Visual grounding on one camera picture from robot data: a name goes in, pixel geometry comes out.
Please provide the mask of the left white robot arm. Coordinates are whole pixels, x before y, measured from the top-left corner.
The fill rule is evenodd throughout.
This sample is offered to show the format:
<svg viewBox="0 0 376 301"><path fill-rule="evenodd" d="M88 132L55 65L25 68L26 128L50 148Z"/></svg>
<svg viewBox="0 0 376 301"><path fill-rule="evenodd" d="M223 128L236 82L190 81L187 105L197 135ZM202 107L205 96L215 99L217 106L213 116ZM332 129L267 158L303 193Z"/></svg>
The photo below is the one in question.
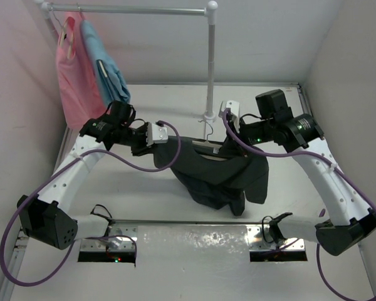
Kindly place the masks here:
<svg viewBox="0 0 376 301"><path fill-rule="evenodd" d="M64 250L75 240L106 234L109 218L93 213L70 216L68 212L89 173L113 145L129 146L138 154L167 140L167 131L159 124L146 122L137 129L132 128L135 115L131 105L113 102L103 115L84 124L54 178L37 193L18 201L21 227L26 236Z"/></svg>

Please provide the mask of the blue shirt wooden hanger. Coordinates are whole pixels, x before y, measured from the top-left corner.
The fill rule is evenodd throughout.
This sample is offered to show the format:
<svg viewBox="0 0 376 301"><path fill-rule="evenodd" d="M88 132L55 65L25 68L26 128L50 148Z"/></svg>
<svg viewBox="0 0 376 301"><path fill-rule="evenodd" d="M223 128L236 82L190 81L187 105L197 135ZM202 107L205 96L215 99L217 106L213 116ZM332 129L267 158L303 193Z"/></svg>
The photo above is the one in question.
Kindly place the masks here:
<svg viewBox="0 0 376 301"><path fill-rule="evenodd" d="M97 60L97 65L98 65L98 69L100 70L102 76L104 78L108 78L108 72L107 72L103 62L101 60Z"/></svg>

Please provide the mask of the beige wooden hanger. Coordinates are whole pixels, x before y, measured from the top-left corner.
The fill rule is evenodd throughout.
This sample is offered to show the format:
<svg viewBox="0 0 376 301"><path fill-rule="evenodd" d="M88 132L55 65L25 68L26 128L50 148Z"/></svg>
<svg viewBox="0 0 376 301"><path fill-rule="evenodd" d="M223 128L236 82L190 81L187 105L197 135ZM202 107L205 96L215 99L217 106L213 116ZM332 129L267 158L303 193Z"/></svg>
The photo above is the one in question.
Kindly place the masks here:
<svg viewBox="0 0 376 301"><path fill-rule="evenodd" d="M213 126L206 120L199 120L199 123L205 123L205 139L192 138L192 146L194 150L203 158L213 161L226 161L232 159L236 153L233 149L229 148L228 144L223 141L209 140L210 136L214 133Z"/></svg>

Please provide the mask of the pink t shirt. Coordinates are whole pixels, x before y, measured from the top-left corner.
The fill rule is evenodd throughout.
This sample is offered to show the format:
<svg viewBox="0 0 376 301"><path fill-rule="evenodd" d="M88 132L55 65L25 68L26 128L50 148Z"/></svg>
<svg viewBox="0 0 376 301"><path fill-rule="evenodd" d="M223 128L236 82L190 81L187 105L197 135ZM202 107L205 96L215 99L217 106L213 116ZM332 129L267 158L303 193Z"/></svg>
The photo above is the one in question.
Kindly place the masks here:
<svg viewBox="0 0 376 301"><path fill-rule="evenodd" d="M67 16L76 21L75 55L67 60L65 52L59 49L57 44L56 71L67 126L80 130L88 120L101 116L106 108L82 40L80 25L83 18L77 12L67 12L65 18Z"/></svg>

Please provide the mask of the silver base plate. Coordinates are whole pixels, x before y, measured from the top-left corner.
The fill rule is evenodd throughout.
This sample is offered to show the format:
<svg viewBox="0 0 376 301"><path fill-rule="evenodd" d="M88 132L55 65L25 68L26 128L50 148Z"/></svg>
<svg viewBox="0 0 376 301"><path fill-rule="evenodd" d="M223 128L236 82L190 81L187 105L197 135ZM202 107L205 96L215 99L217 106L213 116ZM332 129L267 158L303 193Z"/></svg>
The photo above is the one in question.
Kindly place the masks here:
<svg viewBox="0 0 376 301"><path fill-rule="evenodd" d="M305 242L299 238L288 238L282 243L267 243L263 240L261 230L267 230L268 225L255 224L137 224L115 223L108 230L109 236L114 236L109 242L84 239L80 251L104 252L134 251L133 241L149 241L149 234L166 242L168 239L178 243L188 243L195 247L226 246L228 243L241 243L250 252L264 251L305 251Z"/></svg>

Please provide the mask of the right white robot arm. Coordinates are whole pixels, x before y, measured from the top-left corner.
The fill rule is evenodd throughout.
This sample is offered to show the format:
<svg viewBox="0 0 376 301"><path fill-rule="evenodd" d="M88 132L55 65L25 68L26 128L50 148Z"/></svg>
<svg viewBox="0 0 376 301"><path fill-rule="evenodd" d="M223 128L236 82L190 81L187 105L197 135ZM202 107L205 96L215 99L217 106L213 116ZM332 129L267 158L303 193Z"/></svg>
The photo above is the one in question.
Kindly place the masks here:
<svg viewBox="0 0 376 301"><path fill-rule="evenodd" d="M273 243L288 238L313 241L338 256L376 230L376 205L344 175L329 149L324 133L309 114L295 117L282 90L256 96L261 120L245 124L240 104L221 104L219 116L228 137L244 150L263 157L293 158L323 201L326 221L283 213L269 222L265 235Z"/></svg>

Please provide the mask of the white clothes rack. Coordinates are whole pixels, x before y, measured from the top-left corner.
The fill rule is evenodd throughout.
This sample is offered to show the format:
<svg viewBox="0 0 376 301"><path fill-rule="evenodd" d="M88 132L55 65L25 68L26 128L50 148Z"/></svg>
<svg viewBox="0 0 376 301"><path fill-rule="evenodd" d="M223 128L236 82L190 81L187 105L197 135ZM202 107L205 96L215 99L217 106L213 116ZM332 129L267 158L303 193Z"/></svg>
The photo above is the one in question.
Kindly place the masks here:
<svg viewBox="0 0 376 301"><path fill-rule="evenodd" d="M63 17L82 13L91 21L129 85L207 85L199 120L203 137L217 119L214 107L215 1L33 1L37 25L56 48Z"/></svg>

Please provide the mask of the pink shirt wooden hanger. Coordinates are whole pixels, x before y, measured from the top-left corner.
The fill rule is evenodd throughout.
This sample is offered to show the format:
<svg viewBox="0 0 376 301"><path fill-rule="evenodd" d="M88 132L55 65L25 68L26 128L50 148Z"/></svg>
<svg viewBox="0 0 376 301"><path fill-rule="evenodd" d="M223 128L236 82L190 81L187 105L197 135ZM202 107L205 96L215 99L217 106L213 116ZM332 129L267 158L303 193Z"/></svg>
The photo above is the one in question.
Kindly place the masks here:
<svg viewBox="0 0 376 301"><path fill-rule="evenodd" d="M70 60L75 55L75 19L71 16L67 16L61 23L56 17L55 13L52 15L58 25L60 26L60 34L58 38L58 48L63 50L66 55L66 59Z"/></svg>

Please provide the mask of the dark grey t shirt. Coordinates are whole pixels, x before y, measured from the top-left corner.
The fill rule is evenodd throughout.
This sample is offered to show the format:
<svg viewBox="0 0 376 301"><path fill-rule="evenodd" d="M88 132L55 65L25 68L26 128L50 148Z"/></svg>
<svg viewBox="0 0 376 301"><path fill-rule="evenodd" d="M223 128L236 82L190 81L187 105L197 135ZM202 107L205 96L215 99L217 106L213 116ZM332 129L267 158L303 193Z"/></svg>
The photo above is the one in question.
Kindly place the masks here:
<svg viewBox="0 0 376 301"><path fill-rule="evenodd" d="M269 179L265 157L239 148L232 159L213 161L200 156L191 141L181 138L179 156L170 169L195 202L213 209L229 206L235 216L243 214L246 201L264 204Z"/></svg>

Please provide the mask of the light blue t shirt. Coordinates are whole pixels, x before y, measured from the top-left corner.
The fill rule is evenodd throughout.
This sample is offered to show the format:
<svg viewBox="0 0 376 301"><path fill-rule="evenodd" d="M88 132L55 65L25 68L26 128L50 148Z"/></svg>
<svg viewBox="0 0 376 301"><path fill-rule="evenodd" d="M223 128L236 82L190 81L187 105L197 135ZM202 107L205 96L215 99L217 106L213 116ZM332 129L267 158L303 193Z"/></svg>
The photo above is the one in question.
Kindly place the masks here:
<svg viewBox="0 0 376 301"><path fill-rule="evenodd" d="M130 103L131 94L122 72L113 58L107 53L101 38L91 22L83 20L80 25L80 31L104 106L107 107L114 101ZM103 62L108 72L108 78L102 76L98 69L97 60Z"/></svg>

